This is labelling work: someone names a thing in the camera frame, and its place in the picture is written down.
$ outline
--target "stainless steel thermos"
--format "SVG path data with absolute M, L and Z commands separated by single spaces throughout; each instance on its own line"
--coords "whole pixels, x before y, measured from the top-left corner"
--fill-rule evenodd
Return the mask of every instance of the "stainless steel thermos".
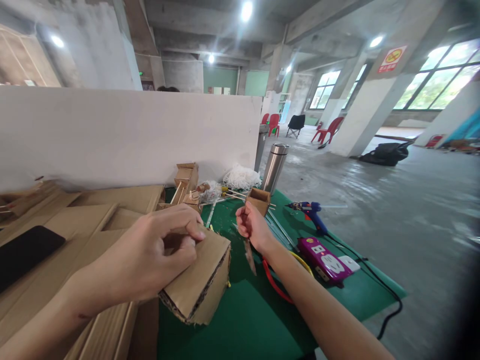
M 261 189 L 268 191 L 273 195 L 277 181 L 279 180 L 282 167 L 284 166 L 285 159 L 289 153 L 290 145 L 282 143 L 274 143 L 270 149 L 270 155 L 265 167 L 265 173 L 263 174 L 263 181 L 261 183 Z

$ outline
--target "hand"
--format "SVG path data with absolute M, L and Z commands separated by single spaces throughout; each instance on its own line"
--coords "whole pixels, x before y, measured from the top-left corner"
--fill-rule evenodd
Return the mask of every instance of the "hand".
M 239 208 L 236 213 L 236 224 L 238 232 L 244 238 L 250 238 L 253 247 L 263 256 L 278 243 L 269 229 L 267 222 L 250 201 Z
M 197 258 L 195 240 L 200 231 L 200 214 L 185 204 L 140 217 L 118 241 L 90 265 L 77 271 L 65 284 L 76 312 L 86 317 L 113 305 L 155 297 Z M 178 250 L 165 256 L 163 238 L 174 229 L 188 234 Z

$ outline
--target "black folding chair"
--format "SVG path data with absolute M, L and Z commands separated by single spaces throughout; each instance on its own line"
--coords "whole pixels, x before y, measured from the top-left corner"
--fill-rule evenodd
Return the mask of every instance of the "black folding chair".
M 286 138 L 290 135 L 295 136 L 295 139 L 299 138 L 300 130 L 305 125 L 305 115 L 293 115 L 288 123 L 288 130 L 286 131 Z

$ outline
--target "green cutting mat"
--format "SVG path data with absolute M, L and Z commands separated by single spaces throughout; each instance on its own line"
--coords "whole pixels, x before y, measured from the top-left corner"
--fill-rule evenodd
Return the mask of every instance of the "green cutting mat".
M 274 216 L 292 239 L 315 236 L 335 255 L 347 254 L 356 258 L 347 250 L 348 245 L 333 234 L 330 233 L 345 248 L 336 246 L 327 238 L 318 237 L 312 222 L 305 221 L 303 213 L 293 214 L 292 209 L 285 206 L 291 201 L 280 191 L 275 191 L 271 202 L 277 205 L 272 211 Z M 235 211 L 242 204 L 237 199 L 218 203 L 211 221 L 215 232 L 231 241 L 231 288 L 225 291 L 208 326 L 185 325 L 161 304 L 159 359 L 298 359 L 317 347 L 295 306 L 273 290 L 258 255 L 254 256 L 257 276 L 252 274 L 245 258 L 243 238 L 233 227 L 236 223 Z M 210 207 L 203 208 L 204 221 L 207 221 Z M 371 263 L 368 264 L 401 298 L 406 296 L 397 283 Z M 324 282 L 322 285 L 360 321 L 395 302 L 368 271 L 358 271 L 348 277 L 342 289 L 328 287 Z

